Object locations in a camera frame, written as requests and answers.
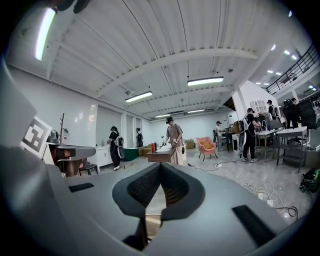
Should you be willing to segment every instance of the railing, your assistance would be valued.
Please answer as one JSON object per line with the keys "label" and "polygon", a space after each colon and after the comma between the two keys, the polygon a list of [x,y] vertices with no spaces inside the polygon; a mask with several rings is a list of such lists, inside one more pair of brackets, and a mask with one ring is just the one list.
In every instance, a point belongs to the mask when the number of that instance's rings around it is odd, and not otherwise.
{"label": "railing", "polygon": [[268,93],[275,94],[280,91],[299,76],[303,75],[312,65],[319,59],[317,48],[314,44],[311,44],[305,54],[291,67],[286,73],[280,76],[270,86],[266,88]]}

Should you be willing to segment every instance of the white table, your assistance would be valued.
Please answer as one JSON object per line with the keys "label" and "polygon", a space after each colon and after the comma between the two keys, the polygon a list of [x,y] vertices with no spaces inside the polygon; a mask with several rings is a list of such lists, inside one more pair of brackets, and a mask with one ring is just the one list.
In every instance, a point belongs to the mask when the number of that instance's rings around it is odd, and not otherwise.
{"label": "white table", "polygon": [[[298,169],[298,173],[300,172],[300,168],[302,166],[302,163],[304,161],[304,165],[306,164],[306,158],[307,158],[307,145],[304,146],[304,137],[307,136],[307,127],[303,126],[303,127],[297,127],[297,128],[291,128],[291,129],[284,129],[281,130],[279,132],[277,132],[277,135],[279,137],[278,140],[278,155],[277,155],[277,160],[276,160],[276,165],[279,164],[279,159],[282,158],[284,159],[291,159],[293,161],[296,160],[300,160],[300,164],[299,164],[299,169]],[[301,137],[302,141],[301,141],[301,156],[292,156],[292,155],[286,155],[286,149],[300,149],[300,145],[296,146],[291,146],[291,145],[280,145],[280,138],[281,137]],[[280,148],[283,148],[283,154],[280,155]]]}

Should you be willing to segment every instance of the desk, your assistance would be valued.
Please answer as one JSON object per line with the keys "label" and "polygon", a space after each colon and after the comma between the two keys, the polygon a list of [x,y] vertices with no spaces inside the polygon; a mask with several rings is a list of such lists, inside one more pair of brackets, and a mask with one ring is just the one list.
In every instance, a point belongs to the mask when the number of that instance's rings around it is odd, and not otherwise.
{"label": "desk", "polygon": [[[255,152],[258,153],[264,153],[264,162],[266,162],[267,153],[272,152],[272,158],[275,158],[275,148],[274,148],[274,134],[282,131],[281,129],[272,129],[272,130],[262,130],[260,132],[256,132],[256,139],[255,139],[255,145],[257,145],[257,138],[259,139],[259,148],[255,150]],[[267,138],[272,138],[272,149],[267,149]],[[264,148],[260,147],[260,138],[264,138]]]}
{"label": "desk", "polygon": [[[279,137],[278,139],[278,155],[277,155],[277,160],[276,160],[276,165],[279,164],[279,159],[282,158],[283,160],[285,159],[290,159],[290,160],[300,160],[299,164],[299,169],[298,173],[300,172],[300,168],[302,166],[302,161],[304,161],[303,165],[306,164],[306,158],[307,158],[307,143],[304,145],[304,137],[307,135],[307,127],[298,127],[298,128],[291,128],[291,129],[284,129],[281,131],[277,132],[277,135]],[[302,137],[301,145],[280,145],[280,138],[283,137]],[[280,155],[280,148],[283,148],[283,154]],[[302,156],[292,156],[292,155],[286,155],[286,149],[297,149],[301,148],[301,154]]]}
{"label": "desk", "polygon": [[176,151],[176,148],[164,148],[159,149],[155,153],[152,153],[151,151],[146,153],[146,156],[148,158],[148,162],[169,162],[174,163],[174,152]]}

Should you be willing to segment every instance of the ceiling light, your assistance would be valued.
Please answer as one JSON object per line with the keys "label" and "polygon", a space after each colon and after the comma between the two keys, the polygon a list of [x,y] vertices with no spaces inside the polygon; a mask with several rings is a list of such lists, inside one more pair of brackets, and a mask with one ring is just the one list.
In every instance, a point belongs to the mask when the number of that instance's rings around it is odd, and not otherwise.
{"label": "ceiling light", "polygon": [[168,117],[170,114],[162,114],[162,115],[157,115],[155,118],[163,118],[163,117]]}
{"label": "ceiling light", "polygon": [[220,77],[210,77],[210,78],[204,78],[204,79],[196,79],[196,80],[190,80],[187,82],[188,86],[196,86],[196,85],[203,85],[203,84],[209,84],[209,83],[218,83],[222,82],[224,78],[222,76]]}
{"label": "ceiling light", "polygon": [[42,60],[42,54],[44,53],[44,47],[46,43],[46,38],[49,32],[50,25],[56,15],[56,12],[52,10],[51,8],[46,9],[46,12],[44,14],[38,39],[36,41],[36,48],[35,48],[35,58],[39,61]]}
{"label": "ceiling light", "polygon": [[188,113],[202,112],[202,111],[205,111],[205,109],[192,110],[192,111],[188,111]]}
{"label": "ceiling light", "polygon": [[137,96],[133,96],[133,97],[131,97],[131,98],[127,98],[126,100],[125,100],[125,102],[133,102],[133,101],[136,101],[136,100],[140,100],[140,99],[142,99],[142,98],[145,98],[145,97],[148,97],[148,96],[151,96],[152,95],[152,92],[151,91],[147,91],[147,92],[144,92],[144,93],[142,93],[142,94],[139,94],[139,95],[137,95]]}

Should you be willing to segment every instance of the black chair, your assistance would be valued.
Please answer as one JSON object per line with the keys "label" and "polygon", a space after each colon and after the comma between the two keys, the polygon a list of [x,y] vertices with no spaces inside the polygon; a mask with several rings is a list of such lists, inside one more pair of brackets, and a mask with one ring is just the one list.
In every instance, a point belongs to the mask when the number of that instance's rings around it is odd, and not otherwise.
{"label": "black chair", "polygon": [[79,168],[79,174],[81,176],[81,171],[87,171],[88,175],[91,175],[91,170],[95,168],[96,174],[98,174],[98,167],[96,164],[91,164],[87,162],[87,158],[83,159],[82,161],[83,167]]}

